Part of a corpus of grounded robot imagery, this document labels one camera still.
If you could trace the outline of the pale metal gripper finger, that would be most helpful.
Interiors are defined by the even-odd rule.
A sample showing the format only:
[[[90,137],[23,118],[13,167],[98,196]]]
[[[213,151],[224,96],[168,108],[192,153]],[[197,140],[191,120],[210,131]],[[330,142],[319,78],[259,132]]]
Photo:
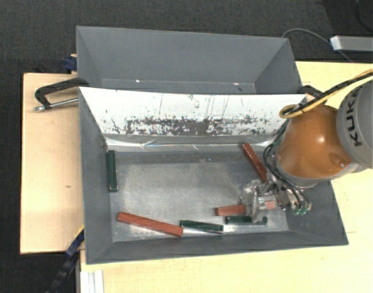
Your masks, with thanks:
[[[267,225],[268,223],[266,210],[253,210],[250,208],[247,214],[251,218],[252,225]]]
[[[261,182],[253,180],[248,183],[242,191],[242,203],[244,205],[258,205],[258,198],[260,197]]]

